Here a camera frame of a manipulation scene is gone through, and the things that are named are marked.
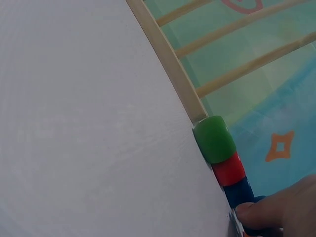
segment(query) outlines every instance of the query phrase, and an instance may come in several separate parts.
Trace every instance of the pink pattern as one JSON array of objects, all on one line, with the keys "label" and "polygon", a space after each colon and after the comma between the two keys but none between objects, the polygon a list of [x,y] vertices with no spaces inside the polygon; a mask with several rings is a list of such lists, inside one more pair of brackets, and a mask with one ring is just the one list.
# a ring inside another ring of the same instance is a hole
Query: pink pattern
[{"label": "pink pattern", "polygon": [[233,3],[232,0],[222,0],[222,2],[223,4],[230,7],[231,9],[243,14],[251,14],[263,8],[262,0],[255,0],[256,6],[254,8],[244,8],[242,6],[237,5],[236,3]]}]

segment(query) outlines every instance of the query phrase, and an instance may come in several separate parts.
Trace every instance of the white wall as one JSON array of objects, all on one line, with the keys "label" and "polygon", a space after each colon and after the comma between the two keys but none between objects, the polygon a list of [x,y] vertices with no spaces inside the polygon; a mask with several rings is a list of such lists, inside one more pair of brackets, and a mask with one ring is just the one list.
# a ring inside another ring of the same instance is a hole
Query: white wall
[{"label": "white wall", "polygon": [[0,4],[0,236],[226,237],[228,205],[123,0]]}]

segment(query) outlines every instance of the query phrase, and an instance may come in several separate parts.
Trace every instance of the wooden rail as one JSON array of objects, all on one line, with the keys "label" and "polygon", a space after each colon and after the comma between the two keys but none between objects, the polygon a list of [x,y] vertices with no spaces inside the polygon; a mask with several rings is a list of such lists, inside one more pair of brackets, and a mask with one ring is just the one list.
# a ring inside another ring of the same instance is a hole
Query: wooden rail
[{"label": "wooden rail", "polygon": [[126,0],[168,74],[191,122],[207,117],[205,108],[156,20],[142,0]]},{"label": "wooden rail", "polygon": [[208,4],[214,0],[193,0],[192,2],[185,4],[174,11],[162,16],[161,18],[157,19],[157,24],[161,27],[165,24],[168,24],[169,22],[189,13],[190,11],[193,11],[201,6],[204,6],[205,4]]},{"label": "wooden rail", "polygon": [[245,27],[247,25],[250,25],[251,23],[262,19],[264,17],[270,16],[272,14],[275,14],[279,11],[285,10],[287,8],[293,7],[295,5],[307,2],[310,0],[285,0],[282,3],[270,6],[270,7],[266,7],[263,8],[260,11],[256,11],[254,13],[251,13],[233,23],[230,23],[222,28],[219,28],[218,30],[211,32],[207,35],[205,35],[204,37],[176,50],[176,55],[178,58],[182,58],[196,50],[198,50],[199,48],[202,48],[204,46],[206,46],[209,43],[212,43],[216,40],[218,40],[219,38],[228,35],[231,32],[234,32],[242,27]]},{"label": "wooden rail", "polygon": [[238,78],[241,78],[244,75],[249,74],[250,72],[270,63],[273,62],[274,60],[281,58],[285,56],[286,54],[289,54],[296,49],[299,49],[300,47],[303,47],[313,41],[316,41],[316,32],[312,32],[303,38],[294,41],[292,43],[289,43],[285,46],[282,46],[280,48],[277,48],[257,59],[254,59],[230,72],[227,74],[208,82],[207,84],[198,87],[196,89],[197,95],[199,98],[202,98],[206,96],[207,94],[218,90],[219,88],[237,80]]}]

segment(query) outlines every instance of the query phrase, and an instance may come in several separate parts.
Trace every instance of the stacked blocks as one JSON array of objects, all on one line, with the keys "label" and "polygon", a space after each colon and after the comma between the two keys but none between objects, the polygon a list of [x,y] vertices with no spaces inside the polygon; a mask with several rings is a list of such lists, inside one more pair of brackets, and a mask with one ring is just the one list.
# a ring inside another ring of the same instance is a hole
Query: stacked blocks
[{"label": "stacked blocks", "polygon": [[[202,155],[212,165],[232,209],[239,204],[257,202],[264,198],[254,196],[233,138],[222,117],[212,116],[200,121],[193,133]],[[244,230],[249,236],[257,236],[262,232],[245,227]]]}]

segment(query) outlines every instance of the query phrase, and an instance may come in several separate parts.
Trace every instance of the orange star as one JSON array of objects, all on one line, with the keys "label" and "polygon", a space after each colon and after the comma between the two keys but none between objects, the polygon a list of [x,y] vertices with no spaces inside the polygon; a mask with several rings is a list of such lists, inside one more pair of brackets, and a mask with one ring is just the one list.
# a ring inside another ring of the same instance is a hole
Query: orange star
[{"label": "orange star", "polygon": [[[266,162],[270,162],[278,158],[291,158],[291,145],[294,138],[295,132],[290,131],[285,135],[272,134],[271,148],[266,156]],[[284,150],[277,151],[277,144],[284,143]]]}]

